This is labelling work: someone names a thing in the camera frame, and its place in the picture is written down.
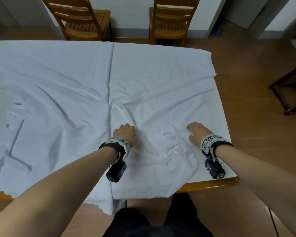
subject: person's left hand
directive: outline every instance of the person's left hand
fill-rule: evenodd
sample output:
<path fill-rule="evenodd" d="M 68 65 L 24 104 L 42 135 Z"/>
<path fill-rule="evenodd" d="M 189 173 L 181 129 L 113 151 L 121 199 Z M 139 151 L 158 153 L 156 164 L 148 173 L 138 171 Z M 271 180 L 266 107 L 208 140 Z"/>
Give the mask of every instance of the person's left hand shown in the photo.
<path fill-rule="evenodd" d="M 138 142 L 138 137 L 135 134 L 135 127 L 129 126 L 129 124 L 121 125 L 113 132 L 113 137 L 118 136 L 126 139 L 129 142 L 130 147 L 133 147 Z"/>

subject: wall baseboard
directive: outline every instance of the wall baseboard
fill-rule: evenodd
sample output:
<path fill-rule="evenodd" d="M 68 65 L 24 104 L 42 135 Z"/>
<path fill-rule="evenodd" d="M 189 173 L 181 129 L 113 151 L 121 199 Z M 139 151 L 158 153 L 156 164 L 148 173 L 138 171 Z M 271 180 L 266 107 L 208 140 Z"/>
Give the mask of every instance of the wall baseboard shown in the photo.
<path fill-rule="evenodd" d="M 284 31 L 264 31 L 258 39 L 280 39 Z"/>
<path fill-rule="evenodd" d="M 140 28 L 113 28 L 114 35 L 122 38 L 145 38 L 148 39 L 149 29 Z M 207 30 L 189 30 L 187 32 L 188 38 L 204 38 Z"/>

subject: white wall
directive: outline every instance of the white wall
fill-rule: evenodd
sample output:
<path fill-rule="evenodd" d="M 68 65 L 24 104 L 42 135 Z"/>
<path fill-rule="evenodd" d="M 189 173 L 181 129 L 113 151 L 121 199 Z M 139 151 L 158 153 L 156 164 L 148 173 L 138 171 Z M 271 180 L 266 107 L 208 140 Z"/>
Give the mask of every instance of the white wall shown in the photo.
<path fill-rule="evenodd" d="M 296 0 L 289 0 L 283 9 L 265 29 L 266 31 L 284 31 L 296 18 Z"/>
<path fill-rule="evenodd" d="M 222 0 L 200 0 L 190 30 L 208 30 Z M 90 0 L 94 9 L 111 10 L 112 26 L 115 28 L 149 28 L 148 8 L 154 0 Z M 49 12 L 56 26 L 59 26 Z"/>

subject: wooden chair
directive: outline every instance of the wooden chair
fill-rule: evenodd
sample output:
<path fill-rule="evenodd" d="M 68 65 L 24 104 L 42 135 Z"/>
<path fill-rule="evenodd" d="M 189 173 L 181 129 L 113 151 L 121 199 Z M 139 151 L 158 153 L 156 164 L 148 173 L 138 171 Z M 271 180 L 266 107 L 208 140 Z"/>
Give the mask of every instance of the wooden chair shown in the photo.
<path fill-rule="evenodd" d="M 56 18 L 66 40 L 102 41 L 108 27 L 114 38 L 110 10 L 95 10 L 89 0 L 42 1 Z"/>
<path fill-rule="evenodd" d="M 149 38 L 182 39 L 183 46 L 198 3 L 199 0 L 155 0 L 149 8 Z"/>

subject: wrist-mounted device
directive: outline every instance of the wrist-mounted device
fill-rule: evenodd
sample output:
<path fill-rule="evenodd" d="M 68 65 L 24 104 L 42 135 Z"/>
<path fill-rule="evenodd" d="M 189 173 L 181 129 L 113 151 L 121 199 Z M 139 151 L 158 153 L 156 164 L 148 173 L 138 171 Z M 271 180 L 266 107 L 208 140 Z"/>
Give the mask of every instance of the wrist-mounted device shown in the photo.
<path fill-rule="evenodd" d="M 117 151 L 116 162 L 110 166 L 110 169 L 106 173 L 106 177 L 109 181 L 118 182 L 126 170 L 127 166 L 124 160 L 130 152 L 130 146 L 126 139 L 117 136 L 108 139 L 99 147 L 99 149 L 106 146 Z"/>
<path fill-rule="evenodd" d="M 222 179 L 225 177 L 225 170 L 221 162 L 216 157 L 216 148 L 220 145 L 231 145 L 230 142 L 222 138 L 220 135 L 208 135 L 203 138 L 201 143 L 202 153 L 206 156 L 205 167 L 214 179 Z"/>

